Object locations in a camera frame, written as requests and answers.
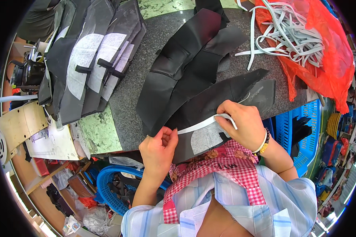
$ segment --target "table surface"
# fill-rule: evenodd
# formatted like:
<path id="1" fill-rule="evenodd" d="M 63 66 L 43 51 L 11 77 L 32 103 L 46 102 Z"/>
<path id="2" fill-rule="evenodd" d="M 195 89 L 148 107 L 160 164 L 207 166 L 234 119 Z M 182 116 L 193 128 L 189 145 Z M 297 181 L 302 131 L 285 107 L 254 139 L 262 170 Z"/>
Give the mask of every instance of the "table surface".
<path id="1" fill-rule="evenodd" d="M 237 26 L 245 34 L 250 35 L 251 15 L 249 12 L 231 8 L 224 8 L 224 11 L 230 20 L 228 26 Z M 119 83 L 111 96 L 106 110 L 103 113 L 90 115 L 78 121 L 78 125 L 84 134 L 84 138 L 81 139 L 86 140 L 86 145 L 92 154 L 138 149 L 138 145 L 145 137 L 142 133 L 142 121 L 137 115 L 135 107 L 146 75 L 157 57 L 156 51 L 162 49 L 168 39 L 193 14 L 193 10 L 188 9 L 145 20 L 147 33 L 128 68 L 126 77 Z M 259 35 L 261 35 L 261 32 L 256 26 L 255 37 Z M 219 72 L 217 81 L 248 73 L 246 68 L 250 56 L 234 56 L 235 53 L 247 50 L 250 50 L 249 41 L 231 52 L 230 68 Z M 294 102 L 289 101 L 287 77 L 276 56 L 255 55 L 250 71 L 258 68 L 270 70 L 264 80 L 276 80 L 275 104 L 262 114 L 262 119 L 276 116 L 307 103 L 306 90 L 304 89 L 297 90 L 297 97 Z"/>

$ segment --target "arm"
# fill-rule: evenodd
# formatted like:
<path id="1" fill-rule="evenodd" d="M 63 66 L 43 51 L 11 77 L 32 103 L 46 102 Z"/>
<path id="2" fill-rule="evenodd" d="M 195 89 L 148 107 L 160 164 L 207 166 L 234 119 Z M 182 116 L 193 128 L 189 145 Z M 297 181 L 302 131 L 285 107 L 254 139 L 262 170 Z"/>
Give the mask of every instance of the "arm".
<path id="1" fill-rule="evenodd" d="M 223 117 L 216 116 L 215 120 L 234 140 L 245 148 L 257 150 L 264 142 L 265 129 L 256 107 L 244 106 L 227 100 L 219 105 L 217 113 L 228 113 L 232 117 L 237 130 Z M 262 156 L 265 158 L 266 166 L 283 180 L 290 181 L 298 178 L 290 155 L 272 138 L 270 138 L 269 145 Z"/>
<path id="2" fill-rule="evenodd" d="M 134 195 L 132 207 L 156 205 L 157 189 L 169 172 L 177 144 L 177 129 L 162 127 L 155 137 L 147 136 L 138 146 L 145 169 Z"/>

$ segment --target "woman's right hand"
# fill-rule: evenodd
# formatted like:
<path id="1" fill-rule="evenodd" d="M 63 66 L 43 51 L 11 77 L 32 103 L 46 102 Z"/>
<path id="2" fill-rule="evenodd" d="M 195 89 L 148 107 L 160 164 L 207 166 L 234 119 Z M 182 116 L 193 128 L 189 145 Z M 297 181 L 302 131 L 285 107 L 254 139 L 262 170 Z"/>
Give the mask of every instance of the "woman's right hand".
<path id="1" fill-rule="evenodd" d="M 232 117 L 237 130 L 221 116 L 215 116 L 215 120 L 234 140 L 245 148 L 255 151 L 264 142 L 265 128 L 256 107 L 226 100 L 219 105 L 216 112 L 217 114 L 227 113 Z"/>

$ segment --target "pink checkered apron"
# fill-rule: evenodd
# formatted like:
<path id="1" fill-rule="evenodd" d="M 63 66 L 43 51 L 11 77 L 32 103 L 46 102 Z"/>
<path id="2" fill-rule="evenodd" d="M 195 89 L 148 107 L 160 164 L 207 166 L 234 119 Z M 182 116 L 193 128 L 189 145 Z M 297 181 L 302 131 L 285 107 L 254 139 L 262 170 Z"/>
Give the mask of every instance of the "pink checkered apron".
<path id="1" fill-rule="evenodd" d="M 216 149 L 190 159 L 181 169 L 172 164 L 169 173 L 173 184 L 167 188 L 163 204 L 165 224 L 178 223 L 173 195 L 191 181 L 216 171 L 244 187 L 250 205 L 265 205 L 254 163 L 257 163 L 257 157 L 232 139 Z"/>

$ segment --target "woman's left hand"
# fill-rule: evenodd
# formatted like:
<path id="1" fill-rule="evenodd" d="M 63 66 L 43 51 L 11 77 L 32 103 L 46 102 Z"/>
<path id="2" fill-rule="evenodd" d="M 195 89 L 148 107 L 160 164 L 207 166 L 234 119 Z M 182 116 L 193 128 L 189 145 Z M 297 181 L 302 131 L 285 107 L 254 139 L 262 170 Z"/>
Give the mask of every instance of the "woman's left hand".
<path id="1" fill-rule="evenodd" d="M 145 166 L 142 179 L 159 187 L 169 172 L 178 144 L 178 130 L 162 127 L 155 137 L 147 136 L 138 146 Z"/>

